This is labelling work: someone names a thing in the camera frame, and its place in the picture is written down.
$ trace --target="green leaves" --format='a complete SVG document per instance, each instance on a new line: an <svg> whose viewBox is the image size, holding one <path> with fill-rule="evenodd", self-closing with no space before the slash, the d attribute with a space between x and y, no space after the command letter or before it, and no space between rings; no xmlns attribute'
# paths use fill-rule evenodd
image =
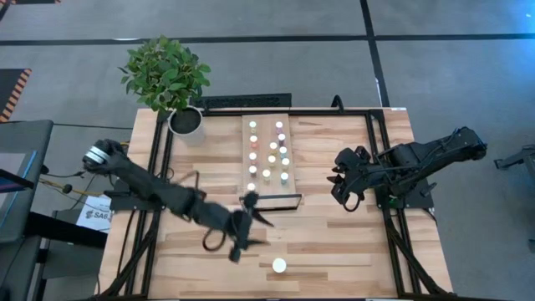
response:
<svg viewBox="0 0 535 301"><path fill-rule="evenodd" d="M202 71L204 73L209 73L211 71L210 67L208 67L207 64L200 64L199 65L199 71Z"/></svg>
<svg viewBox="0 0 535 301"><path fill-rule="evenodd" d="M120 80L126 93L139 95L137 102L154 111L182 110L190 98L201 97L202 86L209 86L208 65L177 40L161 35L138 49L128 50L130 59Z"/></svg>
<svg viewBox="0 0 535 301"><path fill-rule="evenodd" d="M193 77L196 79L204 78L204 75L202 75L202 73L198 70L191 71L191 75L193 75Z"/></svg>
<svg viewBox="0 0 535 301"><path fill-rule="evenodd" d="M169 43L169 39L167 39L166 37L164 37L164 35L162 34L160 36L160 46L162 48L164 48L167 44Z"/></svg>
<svg viewBox="0 0 535 301"><path fill-rule="evenodd" d="M196 79L196 81L199 82L199 84L204 84L206 87L210 87L210 80L202 78L202 79Z"/></svg>
<svg viewBox="0 0 535 301"><path fill-rule="evenodd" d="M131 57L134 57L136 59L143 59L143 56L141 54L139 54L137 51L135 50L132 50L132 49L128 49L128 54L131 56Z"/></svg>
<svg viewBox="0 0 535 301"><path fill-rule="evenodd" d="M132 89L132 85L134 85L134 80L131 80L126 84L126 93L130 92L130 89Z"/></svg>
<svg viewBox="0 0 535 301"><path fill-rule="evenodd" d="M168 79L174 79L178 75L177 69L167 70L162 76Z"/></svg>
<svg viewBox="0 0 535 301"><path fill-rule="evenodd" d="M186 85L183 84L183 83L174 83L174 84L171 84L171 86L169 86L169 90L171 91L177 91L178 89L182 89L182 88L185 88Z"/></svg>

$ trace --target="floor stripe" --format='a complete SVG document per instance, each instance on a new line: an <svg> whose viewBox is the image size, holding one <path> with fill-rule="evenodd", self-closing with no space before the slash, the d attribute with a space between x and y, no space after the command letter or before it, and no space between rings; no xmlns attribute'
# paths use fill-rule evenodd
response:
<svg viewBox="0 0 535 301"><path fill-rule="evenodd" d="M383 68L381 67L381 60L379 57L379 50L377 49L377 43L374 39L374 27L371 21L371 15L369 13L368 2L366 0L360 0L360 6L362 7L364 25L366 26L366 35L369 38L369 54L371 55L371 63L374 67L375 80L378 86L377 90L379 92L379 101L381 106L390 107L388 93L386 92L385 76L383 75Z"/></svg>
<svg viewBox="0 0 535 301"><path fill-rule="evenodd" d="M72 124L61 124L55 123L54 126L73 126L73 127L83 127L83 128L94 128L94 129L112 129L112 130L133 130L132 127L122 127L122 126L105 126L105 125L72 125Z"/></svg>
<svg viewBox="0 0 535 301"><path fill-rule="evenodd" d="M194 37L170 38L182 43L263 43L263 42L344 42L344 41L451 41L451 40L512 40L535 39L535 33L478 33L478 34L400 34L369 36L344 35L288 35L245 37ZM55 40L3 40L0 46L75 46L75 45L136 45L148 42L148 38L97 38Z"/></svg>
<svg viewBox="0 0 535 301"><path fill-rule="evenodd" d="M365 35L291 35L291 36L246 36L169 38L181 43L264 43L264 42L346 42L365 41ZM76 45L136 45L149 42L149 38L137 39L65 39L65 40L4 40L0 46L76 46Z"/></svg>
<svg viewBox="0 0 535 301"><path fill-rule="evenodd" d="M2 99L3 102L1 105L5 104L4 108L0 108L2 111L2 118L0 118L0 122L8 121L13 112L15 111L15 107L18 103L18 99L21 96L21 93L24 90L24 87L26 86L28 76L32 73L31 69L24 69L24 70L12 70L7 69L4 70L6 72L5 76L7 78L7 82L5 82L3 89L3 96L7 97L8 101L6 102L5 99Z"/></svg>

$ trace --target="bottle cap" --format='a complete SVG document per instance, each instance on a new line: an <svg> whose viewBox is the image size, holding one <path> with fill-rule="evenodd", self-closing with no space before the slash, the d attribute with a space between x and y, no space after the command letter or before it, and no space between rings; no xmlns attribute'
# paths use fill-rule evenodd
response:
<svg viewBox="0 0 535 301"><path fill-rule="evenodd" d="M282 273L286 270L286 262L282 258L275 258L273 260L273 271L275 273Z"/></svg>

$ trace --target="white pot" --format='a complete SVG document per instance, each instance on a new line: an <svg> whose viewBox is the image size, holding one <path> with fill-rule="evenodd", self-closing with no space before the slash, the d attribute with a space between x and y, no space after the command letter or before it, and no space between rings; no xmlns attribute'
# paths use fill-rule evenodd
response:
<svg viewBox="0 0 535 301"><path fill-rule="evenodd" d="M197 112L199 114L199 116L201 117L201 121L199 122L199 124L197 125L197 127L192 130L191 132L189 133L177 133L175 132L175 130L173 130L172 126L171 126L171 120L173 119L173 117L175 116L176 114L176 110L174 110L170 115L169 117L167 118L167 125L169 126L169 130L171 132L173 132L173 134L177 135L178 138L182 141L184 141L184 143L186 143L188 146L199 146L202 144L202 142L204 142L204 139L205 139L205 135L204 135L204 126L202 124L202 113L199 111L198 108L192 106L192 105L188 105L186 109L192 109L194 110L195 112Z"/></svg>

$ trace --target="small bottle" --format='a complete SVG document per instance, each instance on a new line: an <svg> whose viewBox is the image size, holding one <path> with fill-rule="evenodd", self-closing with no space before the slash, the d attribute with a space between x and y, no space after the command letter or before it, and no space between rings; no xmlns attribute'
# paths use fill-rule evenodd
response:
<svg viewBox="0 0 535 301"><path fill-rule="evenodd" d="M283 133L283 122L282 121L277 121L275 123L275 131L277 131L277 134L282 134Z"/></svg>
<svg viewBox="0 0 535 301"><path fill-rule="evenodd" d="M278 144L279 146L284 146L284 140L286 140L285 134L278 134Z"/></svg>
<svg viewBox="0 0 535 301"><path fill-rule="evenodd" d="M281 153L281 159L286 158L286 153L288 152L288 149L285 146L281 147L278 151Z"/></svg>
<svg viewBox="0 0 535 301"><path fill-rule="evenodd" d="M272 142L269 144L269 152L272 154L272 155L276 155L277 154L277 143L276 142Z"/></svg>
<svg viewBox="0 0 535 301"><path fill-rule="evenodd" d="M275 160L277 158L275 158L275 156L271 155L267 158L267 163L269 163L269 167L273 168L275 167Z"/></svg>
<svg viewBox="0 0 535 301"><path fill-rule="evenodd" d="M256 134L257 133L257 122L256 121L249 122L249 128L251 128L251 134Z"/></svg>
<svg viewBox="0 0 535 301"><path fill-rule="evenodd" d="M257 177L257 167L249 166L249 174L251 175L251 177Z"/></svg>
<svg viewBox="0 0 535 301"><path fill-rule="evenodd" d="M258 147L258 137L252 135L249 140L251 141L251 148L256 149Z"/></svg>
<svg viewBox="0 0 535 301"><path fill-rule="evenodd" d="M281 163L283 164L283 171L287 171L290 167L290 159L284 158Z"/></svg>
<svg viewBox="0 0 535 301"><path fill-rule="evenodd" d="M251 161L251 165L257 164L257 153L252 152L249 154L249 160Z"/></svg>
<svg viewBox="0 0 535 301"><path fill-rule="evenodd" d="M265 182L269 182L269 180L271 180L271 171L269 170L262 171L262 176L264 177Z"/></svg>
<svg viewBox="0 0 535 301"><path fill-rule="evenodd" d="M288 173L283 172L281 174L281 184L286 185L286 183L288 183Z"/></svg>

